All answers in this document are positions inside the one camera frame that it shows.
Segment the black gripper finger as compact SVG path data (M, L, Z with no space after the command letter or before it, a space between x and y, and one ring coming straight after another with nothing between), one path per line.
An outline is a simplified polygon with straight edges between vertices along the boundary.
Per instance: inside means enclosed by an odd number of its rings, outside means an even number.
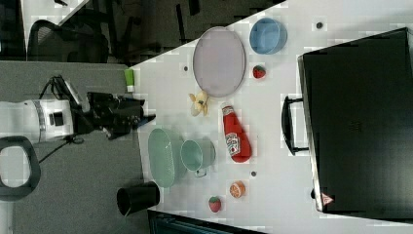
M156 118L155 114L143 116L137 122L137 126L138 127L144 126L144 125L148 124L149 122L153 121L155 118Z

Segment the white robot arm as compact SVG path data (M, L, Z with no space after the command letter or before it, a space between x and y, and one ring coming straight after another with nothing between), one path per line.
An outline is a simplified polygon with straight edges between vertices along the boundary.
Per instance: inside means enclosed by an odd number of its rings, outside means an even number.
M1 154L23 158L28 163L28 177L21 185L1 180L3 201L20 200L37 187L41 169L34 149L36 144L74 142L77 136L93 131L103 131L112 140L156 118L144 113L142 99L94 92L87 93L87 98L87 111L75 97L1 103Z

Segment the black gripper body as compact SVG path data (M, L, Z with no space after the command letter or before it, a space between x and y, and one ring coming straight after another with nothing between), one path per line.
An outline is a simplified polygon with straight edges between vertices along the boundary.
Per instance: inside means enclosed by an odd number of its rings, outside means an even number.
M88 92L90 109L86 112L72 110L75 135L86 135L93 131L104 131L109 140L122 137L136 130L144 120L144 99L112 94Z

